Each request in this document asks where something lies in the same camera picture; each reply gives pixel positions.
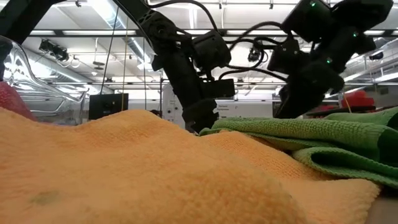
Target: green towel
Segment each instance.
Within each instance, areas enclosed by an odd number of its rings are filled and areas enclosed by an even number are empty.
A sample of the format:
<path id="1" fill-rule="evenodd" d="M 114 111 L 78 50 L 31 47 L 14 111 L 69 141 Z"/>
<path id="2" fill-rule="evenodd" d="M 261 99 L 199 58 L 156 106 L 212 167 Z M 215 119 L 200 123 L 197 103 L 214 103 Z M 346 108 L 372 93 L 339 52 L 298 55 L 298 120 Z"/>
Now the green towel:
<path id="1" fill-rule="evenodd" d="M 326 174 L 368 179 L 398 188 L 398 107 L 324 119 L 225 118 L 200 135 L 240 131 L 292 151 Z"/>

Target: orange towel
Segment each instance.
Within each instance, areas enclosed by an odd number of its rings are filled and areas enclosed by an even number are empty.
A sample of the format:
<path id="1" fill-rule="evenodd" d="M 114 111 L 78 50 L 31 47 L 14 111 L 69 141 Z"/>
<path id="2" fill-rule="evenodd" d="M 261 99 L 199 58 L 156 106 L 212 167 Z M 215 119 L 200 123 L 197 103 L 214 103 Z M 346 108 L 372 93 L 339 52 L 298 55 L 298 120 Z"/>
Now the orange towel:
<path id="1" fill-rule="evenodd" d="M 379 193 L 146 111 L 64 127 L 0 109 L 0 121 L 0 223 L 360 224 Z"/>

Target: ceiling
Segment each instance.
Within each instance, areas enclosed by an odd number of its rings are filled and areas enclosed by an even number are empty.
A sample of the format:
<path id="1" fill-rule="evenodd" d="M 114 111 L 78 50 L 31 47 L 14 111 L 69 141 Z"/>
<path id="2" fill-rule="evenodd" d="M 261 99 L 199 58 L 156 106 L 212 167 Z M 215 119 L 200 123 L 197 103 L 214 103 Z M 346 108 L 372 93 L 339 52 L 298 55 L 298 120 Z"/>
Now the ceiling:
<path id="1" fill-rule="evenodd" d="M 270 9 L 270 1 L 267 0 L 199 0 L 210 11 L 216 25 L 222 29 L 247 29 L 261 21 L 282 22 L 289 12 L 294 8 L 299 0 L 273 0 L 274 7 Z M 65 1 L 50 8 L 46 15 L 39 22 L 35 30 L 110 30 L 110 23 L 106 22 L 106 16 L 114 17 L 117 10 L 112 0 L 90 0 L 79 1 L 81 7 L 75 6 L 75 1 Z M 160 3 L 161 1 L 151 0 L 149 4 Z M 394 6 L 388 19 L 379 24 L 374 29 L 398 29 L 398 1 Z M 4 7 L 7 1 L 0 0 L 0 6 Z M 157 11 L 173 21 L 181 29 L 211 29 L 211 24 L 206 14 L 194 5 L 173 4 L 170 6 L 158 8 Z M 137 29 L 137 26 L 122 11 L 118 12 L 119 20 L 122 25 L 117 29 Z M 159 82 L 161 72 L 151 71 L 150 65 L 140 62 L 135 53 L 130 50 L 123 38 L 115 37 L 112 41 L 112 47 L 109 49 L 112 38 L 99 37 L 96 50 L 96 38 L 94 37 L 29 37 L 23 43 L 23 47 L 33 53 L 43 56 L 55 62 L 49 55 L 42 55 L 39 45 L 42 39 L 48 39 L 51 42 L 65 47 L 71 55 L 68 62 L 61 63 L 75 72 L 89 78 L 90 80 L 101 82 L 104 70 L 95 70 L 94 61 L 106 63 L 107 53 L 110 51 L 109 62 L 106 71 L 106 77 L 111 77 L 113 81 L 121 82 L 125 74 L 126 82 L 143 82 L 144 77 L 147 82 Z M 233 40 L 233 37 L 226 37 L 226 40 Z M 134 37 L 136 44 L 140 46 L 147 55 L 152 55 L 149 45 L 142 37 Z M 301 47 L 308 49 L 310 46 L 303 40 L 300 40 Z M 250 66 L 247 57 L 250 49 L 249 44 L 239 44 L 232 51 L 232 65 Z M 356 63 L 363 63 L 363 58 L 356 58 Z M 213 76 L 216 78 L 225 72 L 226 69 L 214 69 Z M 245 82 L 279 82 L 277 79 L 257 72 L 247 72 L 231 75 L 235 78 L 244 78 Z M 143 85 L 127 86 L 127 88 L 140 89 Z M 272 88 L 276 86 L 260 86 L 259 88 Z M 110 86 L 115 90 L 121 86 Z"/>

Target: stain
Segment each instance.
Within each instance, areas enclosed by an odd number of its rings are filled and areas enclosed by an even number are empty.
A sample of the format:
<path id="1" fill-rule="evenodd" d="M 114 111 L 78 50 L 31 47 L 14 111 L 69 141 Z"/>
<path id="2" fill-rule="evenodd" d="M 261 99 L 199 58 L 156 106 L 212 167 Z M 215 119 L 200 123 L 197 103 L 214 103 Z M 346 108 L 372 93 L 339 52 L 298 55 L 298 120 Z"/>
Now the stain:
<path id="1" fill-rule="evenodd" d="M 53 203 L 54 201 L 58 200 L 59 192 L 57 191 L 48 191 L 48 192 L 41 192 L 35 197 L 33 197 L 30 202 L 36 203 L 37 205 L 48 205 Z"/>

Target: computer monitor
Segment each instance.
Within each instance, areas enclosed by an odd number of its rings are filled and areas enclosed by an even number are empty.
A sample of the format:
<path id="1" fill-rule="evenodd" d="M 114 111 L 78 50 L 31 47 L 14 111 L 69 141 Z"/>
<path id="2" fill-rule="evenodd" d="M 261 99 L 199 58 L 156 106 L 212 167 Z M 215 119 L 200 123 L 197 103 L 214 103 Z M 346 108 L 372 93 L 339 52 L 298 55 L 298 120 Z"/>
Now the computer monitor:
<path id="1" fill-rule="evenodd" d="M 129 94 L 91 95 L 88 119 L 99 119 L 129 108 Z"/>

